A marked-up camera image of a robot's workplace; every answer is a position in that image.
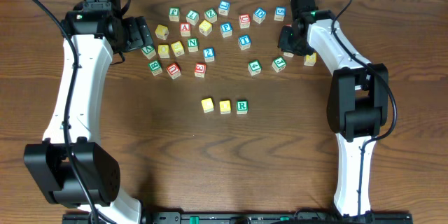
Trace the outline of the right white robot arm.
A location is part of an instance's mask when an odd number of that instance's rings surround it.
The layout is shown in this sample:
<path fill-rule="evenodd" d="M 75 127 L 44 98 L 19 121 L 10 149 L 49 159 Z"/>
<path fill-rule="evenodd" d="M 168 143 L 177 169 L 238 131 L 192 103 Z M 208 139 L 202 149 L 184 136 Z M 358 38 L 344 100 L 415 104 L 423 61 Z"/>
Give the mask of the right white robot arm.
<path fill-rule="evenodd" d="M 331 11 L 319 10 L 315 0 L 289 1 L 293 22 L 282 28 L 278 47 L 297 56 L 317 54 L 332 75 L 326 114 L 339 148 L 334 205 L 343 218 L 362 218 L 371 211 L 374 139 L 387 121 L 388 70 L 356 52 Z"/>

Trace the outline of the blue L block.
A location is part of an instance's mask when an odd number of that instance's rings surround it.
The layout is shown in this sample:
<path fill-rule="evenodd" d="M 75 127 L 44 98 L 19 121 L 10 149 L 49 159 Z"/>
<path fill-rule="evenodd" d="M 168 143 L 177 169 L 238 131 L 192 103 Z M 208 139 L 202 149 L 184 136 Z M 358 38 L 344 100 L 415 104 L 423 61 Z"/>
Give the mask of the blue L block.
<path fill-rule="evenodd" d="M 283 52 L 284 57 L 294 57 L 294 54 L 291 52 Z"/>

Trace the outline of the yellow C block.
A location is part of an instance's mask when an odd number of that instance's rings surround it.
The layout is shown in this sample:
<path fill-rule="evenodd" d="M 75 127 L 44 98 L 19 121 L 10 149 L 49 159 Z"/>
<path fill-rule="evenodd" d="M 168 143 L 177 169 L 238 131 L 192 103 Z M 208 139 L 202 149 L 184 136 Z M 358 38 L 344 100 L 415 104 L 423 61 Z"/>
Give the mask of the yellow C block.
<path fill-rule="evenodd" d="M 214 110 L 214 102 L 212 98 L 206 98 L 201 101 L 203 111 L 205 113 L 211 112 Z"/>

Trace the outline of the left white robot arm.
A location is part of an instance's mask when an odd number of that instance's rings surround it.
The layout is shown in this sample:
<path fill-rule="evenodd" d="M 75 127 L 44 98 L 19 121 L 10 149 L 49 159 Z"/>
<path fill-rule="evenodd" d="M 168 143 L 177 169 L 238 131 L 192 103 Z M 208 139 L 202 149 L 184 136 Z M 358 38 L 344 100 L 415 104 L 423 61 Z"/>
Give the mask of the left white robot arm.
<path fill-rule="evenodd" d="M 101 146 L 99 119 L 114 55 L 153 43 L 144 17 L 127 17 L 120 0 L 80 0 L 56 22 L 64 67 L 55 110 L 24 164 L 51 204 L 79 209 L 65 223 L 148 223 L 142 203 L 120 186 L 118 162 Z"/>

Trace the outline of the green R block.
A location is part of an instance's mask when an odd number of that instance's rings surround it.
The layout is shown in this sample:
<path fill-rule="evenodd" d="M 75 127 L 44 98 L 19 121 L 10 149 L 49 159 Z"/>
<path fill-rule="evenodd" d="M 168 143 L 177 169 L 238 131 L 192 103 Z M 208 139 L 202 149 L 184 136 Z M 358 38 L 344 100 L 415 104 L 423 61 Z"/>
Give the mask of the green R block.
<path fill-rule="evenodd" d="M 237 114 L 243 115 L 248 113 L 248 102 L 246 100 L 239 100 L 236 103 Z"/>

